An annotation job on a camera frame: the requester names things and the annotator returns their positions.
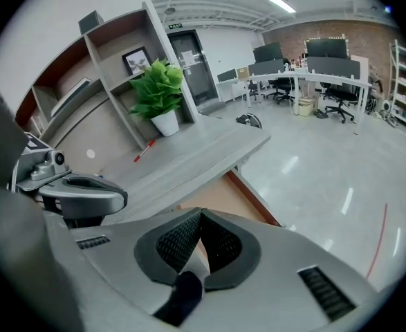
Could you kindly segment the red marker pen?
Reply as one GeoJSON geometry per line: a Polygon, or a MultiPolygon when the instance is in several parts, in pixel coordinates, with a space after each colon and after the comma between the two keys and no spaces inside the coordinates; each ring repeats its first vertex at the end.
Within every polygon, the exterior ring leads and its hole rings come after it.
{"type": "Polygon", "coordinates": [[[145,155],[145,153],[146,153],[149,149],[151,149],[151,147],[155,144],[155,142],[156,142],[155,139],[150,140],[150,141],[148,142],[148,144],[146,145],[146,147],[134,158],[133,161],[134,161],[135,163],[138,162],[138,161],[145,155]]]}

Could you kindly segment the glass entrance door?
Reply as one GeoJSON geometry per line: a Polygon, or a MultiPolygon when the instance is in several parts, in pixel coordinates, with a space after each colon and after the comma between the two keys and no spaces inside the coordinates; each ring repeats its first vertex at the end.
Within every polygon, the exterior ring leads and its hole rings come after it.
{"type": "Polygon", "coordinates": [[[219,100],[207,58],[195,30],[168,34],[198,111],[219,100]]]}

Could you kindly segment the black framed picture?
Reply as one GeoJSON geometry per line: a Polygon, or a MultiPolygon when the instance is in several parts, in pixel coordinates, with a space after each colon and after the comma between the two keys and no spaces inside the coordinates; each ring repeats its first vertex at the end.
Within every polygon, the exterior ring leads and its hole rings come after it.
{"type": "Polygon", "coordinates": [[[141,73],[151,66],[151,58],[144,46],[124,54],[122,61],[129,75],[141,73]]]}

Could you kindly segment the row of white office desks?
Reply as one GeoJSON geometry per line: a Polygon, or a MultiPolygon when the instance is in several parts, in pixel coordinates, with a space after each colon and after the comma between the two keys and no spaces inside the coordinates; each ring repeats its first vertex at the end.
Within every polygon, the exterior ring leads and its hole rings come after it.
{"type": "Polygon", "coordinates": [[[358,99],[356,111],[354,113],[353,123],[356,124],[353,133],[355,135],[361,132],[362,123],[365,119],[365,109],[371,84],[369,79],[369,59],[357,55],[352,55],[346,62],[333,61],[326,57],[307,57],[307,67],[297,68],[295,71],[278,71],[277,73],[250,75],[245,81],[261,82],[265,80],[293,79],[295,82],[293,113],[299,115],[299,81],[307,82],[325,82],[332,85],[358,87],[358,99]]]}

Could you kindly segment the black office chair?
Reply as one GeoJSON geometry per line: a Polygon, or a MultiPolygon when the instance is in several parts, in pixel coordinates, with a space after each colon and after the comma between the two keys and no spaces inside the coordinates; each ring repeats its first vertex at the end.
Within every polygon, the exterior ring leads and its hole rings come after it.
{"type": "Polygon", "coordinates": [[[347,121],[346,116],[350,117],[350,121],[353,121],[355,116],[350,114],[348,111],[345,111],[343,109],[343,106],[345,105],[345,102],[357,102],[358,101],[358,96],[356,95],[356,92],[349,92],[349,91],[343,91],[341,89],[334,88],[333,86],[330,86],[326,92],[325,96],[331,96],[332,98],[336,99],[338,101],[338,105],[336,107],[332,106],[325,106],[325,114],[330,114],[330,113],[336,113],[341,115],[342,117],[342,124],[345,124],[347,121]]]}
{"type": "Polygon", "coordinates": [[[276,101],[277,104],[280,104],[280,102],[283,100],[293,102],[294,96],[292,92],[295,90],[293,78],[284,77],[276,79],[274,82],[274,88],[275,95],[273,100],[276,101]]]}

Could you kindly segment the black-capped white marker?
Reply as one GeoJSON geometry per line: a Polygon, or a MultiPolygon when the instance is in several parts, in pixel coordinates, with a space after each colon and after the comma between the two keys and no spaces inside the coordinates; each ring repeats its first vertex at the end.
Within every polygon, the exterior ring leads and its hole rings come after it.
{"type": "Polygon", "coordinates": [[[176,278],[168,300],[154,313],[154,317],[179,327],[203,299],[205,279],[209,275],[207,254],[199,241],[176,278]]]}

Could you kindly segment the black box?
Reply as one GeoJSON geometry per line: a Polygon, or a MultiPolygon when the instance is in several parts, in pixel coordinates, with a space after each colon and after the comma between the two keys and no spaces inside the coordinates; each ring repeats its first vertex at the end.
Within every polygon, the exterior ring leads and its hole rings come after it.
{"type": "Polygon", "coordinates": [[[90,12],[87,16],[78,21],[80,34],[85,35],[90,30],[102,25],[104,23],[103,18],[97,10],[90,12]]]}

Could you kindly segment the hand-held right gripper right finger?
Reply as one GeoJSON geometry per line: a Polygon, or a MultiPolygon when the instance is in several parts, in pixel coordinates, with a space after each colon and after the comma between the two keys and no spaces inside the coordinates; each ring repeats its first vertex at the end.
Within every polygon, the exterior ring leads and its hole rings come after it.
{"type": "Polygon", "coordinates": [[[357,271],[303,235],[219,212],[259,241],[261,259],[236,288],[204,294],[195,309],[195,332],[309,332],[330,320],[299,271],[317,267],[355,305],[376,295],[357,271]]]}

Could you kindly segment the grey wooden desk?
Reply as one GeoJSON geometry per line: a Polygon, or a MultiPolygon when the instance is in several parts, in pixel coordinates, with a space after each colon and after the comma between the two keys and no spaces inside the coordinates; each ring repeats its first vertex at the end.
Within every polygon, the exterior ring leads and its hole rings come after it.
{"type": "Polygon", "coordinates": [[[173,136],[156,140],[140,160],[129,152],[102,170],[105,179],[128,194],[127,206],[106,216],[102,225],[142,220],[176,207],[269,140],[263,129],[198,116],[173,136]]]}

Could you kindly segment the long ceiling light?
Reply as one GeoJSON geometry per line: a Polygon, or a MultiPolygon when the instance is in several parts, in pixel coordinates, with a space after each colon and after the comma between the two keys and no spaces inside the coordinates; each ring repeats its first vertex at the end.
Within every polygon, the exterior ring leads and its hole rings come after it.
{"type": "Polygon", "coordinates": [[[269,2],[275,4],[276,6],[279,6],[281,9],[289,14],[296,13],[296,10],[283,0],[269,0],[269,2]]]}

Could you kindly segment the blue notebook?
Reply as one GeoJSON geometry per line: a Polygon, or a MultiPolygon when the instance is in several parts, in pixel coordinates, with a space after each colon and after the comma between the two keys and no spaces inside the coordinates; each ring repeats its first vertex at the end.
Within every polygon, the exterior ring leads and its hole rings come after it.
{"type": "Polygon", "coordinates": [[[51,116],[55,116],[65,104],[71,101],[73,97],[75,97],[80,91],[84,90],[89,84],[91,83],[91,79],[87,77],[83,77],[77,84],[75,84],[71,90],[64,95],[57,104],[51,110],[51,116]]]}

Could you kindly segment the green potted plant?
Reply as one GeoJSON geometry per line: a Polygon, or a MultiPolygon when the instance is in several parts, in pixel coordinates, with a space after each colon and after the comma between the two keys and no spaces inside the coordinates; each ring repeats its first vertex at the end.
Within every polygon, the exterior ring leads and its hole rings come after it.
{"type": "Polygon", "coordinates": [[[155,60],[143,75],[131,81],[136,103],[130,113],[150,120],[164,136],[178,132],[176,110],[181,107],[183,70],[166,60],[155,60]]]}

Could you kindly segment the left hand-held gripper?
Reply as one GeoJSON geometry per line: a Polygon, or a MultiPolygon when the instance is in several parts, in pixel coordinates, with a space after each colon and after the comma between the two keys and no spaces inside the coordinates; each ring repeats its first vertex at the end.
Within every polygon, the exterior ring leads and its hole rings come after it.
{"type": "Polygon", "coordinates": [[[128,194],[105,178],[74,174],[64,152],[31,133],[12,170],[7,190],[58,199],[65,219],[91,219],[115,214],[127,205],[128,194]]]}

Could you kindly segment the beige waste bin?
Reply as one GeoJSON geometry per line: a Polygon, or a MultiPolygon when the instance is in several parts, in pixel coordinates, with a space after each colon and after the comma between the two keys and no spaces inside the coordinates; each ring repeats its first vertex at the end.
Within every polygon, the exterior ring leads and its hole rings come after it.
{"type": "Polygon", "coordinates": [[[317,97],[294,99],[293,113],[296,116],[308,117],[317,110],[317,104],[317,97]]]}

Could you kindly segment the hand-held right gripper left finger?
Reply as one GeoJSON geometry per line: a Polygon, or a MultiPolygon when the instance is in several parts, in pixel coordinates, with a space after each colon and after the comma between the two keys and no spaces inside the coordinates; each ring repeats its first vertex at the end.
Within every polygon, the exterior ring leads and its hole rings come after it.
{"type": "MultiPolygon", "coordinates": [[[[201,209],[170,212],[140,221],[71,229],[99,276],[159,322],[154,313],[201,237],[201,209]]],[[[178,328],[201,332],[201,302],[178,328]]]]}

